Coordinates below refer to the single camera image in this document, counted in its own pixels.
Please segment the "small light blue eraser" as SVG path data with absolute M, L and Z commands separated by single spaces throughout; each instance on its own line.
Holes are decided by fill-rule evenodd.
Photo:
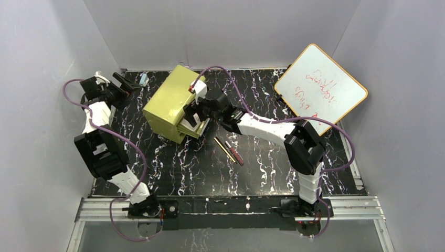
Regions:
M 147 73 L 142 73 L 141 74 L 141 78 L 140 78 L 140 82 L 139 82 L 139 84 L 140 84 L 140 86 L 141 87 L 146 87 L 147 85 L 148 85 L 148 82 L 149 82 L 149 77 L 147 76 Z

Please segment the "white eyeshadow palette box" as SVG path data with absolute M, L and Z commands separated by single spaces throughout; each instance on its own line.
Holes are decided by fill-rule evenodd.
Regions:
M 180 120 L 179 124 L 177 125 L 178 131 L 190 135 L 197 134 L 202 128 L 202 121 L 200 120 L 198 114 L 196 113 L 192 116 L 190 120 L 195 124 L 191 124 L 186 117 L 183 117 Z

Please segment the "olive green drawer box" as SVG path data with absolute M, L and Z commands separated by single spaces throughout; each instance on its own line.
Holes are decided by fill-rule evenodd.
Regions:
M 202 136 L 209 120 L 201 121 L 195 114 L 193 127 L 184 119 L 183 110 L 195 101 L 196 95 L 188 90 L 197 77 L 198 73 L 178 65 L 152 95 L 142 112 L 154 133 L 176 143 L 182 143 L 187 135 Z

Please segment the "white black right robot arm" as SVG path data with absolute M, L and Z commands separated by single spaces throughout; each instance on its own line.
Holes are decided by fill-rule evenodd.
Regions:
M 192 126 L 197 120 L 213 119 L 228 132 L 258 137 L 285 148 L 290 165 L 299 176 L 298 200 L 276 208 L 275 212 L 317 216 L 322 195 L 319 183 L 325 142 L 309 122 L 272 123 L 234 106 L 220 90 L 193 87 L 188 91 L 194 101 L 183 109 L 186 121 Z

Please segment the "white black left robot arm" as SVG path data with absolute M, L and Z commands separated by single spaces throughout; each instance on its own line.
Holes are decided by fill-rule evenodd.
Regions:
M 114 184 L 129 197 L 131 205 L 126 211 L 130 215 L 153 218 L 162 209 L 156 196 L 129 169 L 124 141 L 110 133 L 112 109 L 127 107 L 131 93 L 140 86 L 116 72 L 113 77 L 120 82 L 119 86 L 104 77 L 100 71 L 93 77 L 80 81 L 84 90 L 80 103 L 87 119 L 83 132 L 74 138 L 74 143 L 95 178 Z

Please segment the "gold black makeup pencil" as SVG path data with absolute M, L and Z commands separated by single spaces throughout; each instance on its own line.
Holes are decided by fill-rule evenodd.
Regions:
M 232 160 L 233 163 L 237 163 L 235 158 L 229 153 L 229 151 L 224 147 L 222 142 L 215 136 L 214 137 L 215 142 L 220 146 L 220 148 L 225 152 L 225 154 Z

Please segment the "aluminium frame rail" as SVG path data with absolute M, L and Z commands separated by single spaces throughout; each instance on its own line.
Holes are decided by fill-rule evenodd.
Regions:
M 144 120 L 116 118 L 149 164 L 146 182 L 160 201 L 176 201 L 176 218 L 129 219 L 118 188 L 102 179 L 81 201 L 69 251 L 386 251 L 384 213 L 375 196 L 360 194 L 351 169 L 323 176 L 323 199 L 333 216 L 324 232 L 301 236 L 299 221 L 269 208 L 296 198 L 299 178 L 284 148 L 240 136 L 210 122 L 199 138 L 177 144 L 154 134 Z M 244 165 L 215 142 L 227 141 Z

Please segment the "white whiteboard orange frame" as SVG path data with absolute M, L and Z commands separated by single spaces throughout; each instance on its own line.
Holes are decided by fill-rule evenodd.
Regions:
M 310 44 L 274 85 L 282 100 L 298 117 L 313 117 L 310 123 L 319 135 L 338 123 L 368 96 L 368 91 L 318 45 Z

